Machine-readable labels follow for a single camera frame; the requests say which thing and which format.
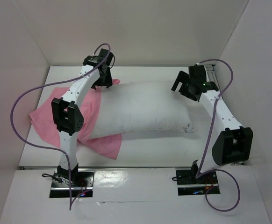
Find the white pillow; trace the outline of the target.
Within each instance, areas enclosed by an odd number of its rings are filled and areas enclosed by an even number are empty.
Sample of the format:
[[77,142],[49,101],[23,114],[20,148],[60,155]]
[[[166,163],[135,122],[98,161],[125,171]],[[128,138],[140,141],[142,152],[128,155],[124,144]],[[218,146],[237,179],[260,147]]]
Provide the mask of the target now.
[[172,81],[116,84],[101,91],[91,139],[145,131],[194,132],[186,98]]

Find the pink fabric pillowcase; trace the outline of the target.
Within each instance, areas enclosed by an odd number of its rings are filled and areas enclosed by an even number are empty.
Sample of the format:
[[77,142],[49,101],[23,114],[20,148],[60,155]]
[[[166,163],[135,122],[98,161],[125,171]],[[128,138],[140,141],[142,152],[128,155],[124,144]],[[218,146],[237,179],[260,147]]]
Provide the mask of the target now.
[[[60,98],[66,91],[68,91],[67,87],[55,87],[49,98],[39,108],[29,114],[31,124],[39,137],[57,148],[60,147],[60,137],[53,122],[51,102],[53,98]],[[96,90],[91,89],[84,97],[80,107],[84,122],[82,129],[78,132],[77,141],[94,152],[115,160],[122,144],[122,136],[120,134],[90,139],[99,115],[100,103],[100,88]]]

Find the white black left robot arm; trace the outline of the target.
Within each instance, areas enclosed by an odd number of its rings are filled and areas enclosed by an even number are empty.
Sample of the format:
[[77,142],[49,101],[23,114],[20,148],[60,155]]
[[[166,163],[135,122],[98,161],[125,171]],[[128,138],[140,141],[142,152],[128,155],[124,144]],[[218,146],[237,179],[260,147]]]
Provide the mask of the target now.
[[65,153],[61,156],[57,174],[68,186],[74,186],[79,180],[77,151],[77,135],[82,129],[84,117],[80,107],[84,97],[97,86],[107,88],[113,85],[110,64],[113,53],[101,49],[98,55],[87,56],[83,61],[78,79],[60,98],[51,102],[53,122],[57,126],[60,137],[60,149]]

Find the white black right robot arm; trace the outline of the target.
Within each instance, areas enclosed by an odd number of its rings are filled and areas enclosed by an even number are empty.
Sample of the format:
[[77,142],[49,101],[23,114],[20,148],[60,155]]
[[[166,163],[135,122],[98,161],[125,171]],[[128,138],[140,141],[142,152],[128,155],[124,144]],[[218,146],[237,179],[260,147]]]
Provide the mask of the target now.
[[192,181],[200,183],[208,172],[249,159],[253,131],[231,113],[215,82],[208,81],[204,65],[190,66],[188,72],[180,71],[171,90],[200,103],[211,118],[202,158],[191,167]]

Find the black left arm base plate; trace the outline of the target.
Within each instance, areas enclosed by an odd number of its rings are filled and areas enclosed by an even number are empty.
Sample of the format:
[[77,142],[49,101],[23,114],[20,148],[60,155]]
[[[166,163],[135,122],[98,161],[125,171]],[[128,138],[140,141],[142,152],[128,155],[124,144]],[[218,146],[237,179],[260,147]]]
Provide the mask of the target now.
[[[51,187],[49,198],[69,198],[69,181],[54,171],[51,178]],[[79,197],[93,197],[94,172],[88,170],[78,171],[78,177],[72,183],[72,198],[77,195]]]

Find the aluminium table edge rail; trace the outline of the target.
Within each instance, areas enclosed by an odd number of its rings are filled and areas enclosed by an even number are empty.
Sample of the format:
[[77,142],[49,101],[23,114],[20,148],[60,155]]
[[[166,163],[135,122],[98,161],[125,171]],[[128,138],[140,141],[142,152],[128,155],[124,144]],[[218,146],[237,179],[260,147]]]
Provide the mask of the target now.
[[[79,166],[79,169],[122,169],[122,168],[176,168],[191,169],[191,166]],[[19,170],[57,169],[54,166],[19,166]]]

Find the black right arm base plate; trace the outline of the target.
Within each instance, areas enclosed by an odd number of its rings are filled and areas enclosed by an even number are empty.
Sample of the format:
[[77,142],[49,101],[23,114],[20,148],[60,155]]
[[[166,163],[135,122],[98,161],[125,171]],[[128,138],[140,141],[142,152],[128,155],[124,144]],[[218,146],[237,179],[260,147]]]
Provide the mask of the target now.
[[172,180],[177,183],[178,196],[194,196],[208,194],[220,194],[217,175],[215,172],[195,178],[195,174],[189,169],[177,169]]

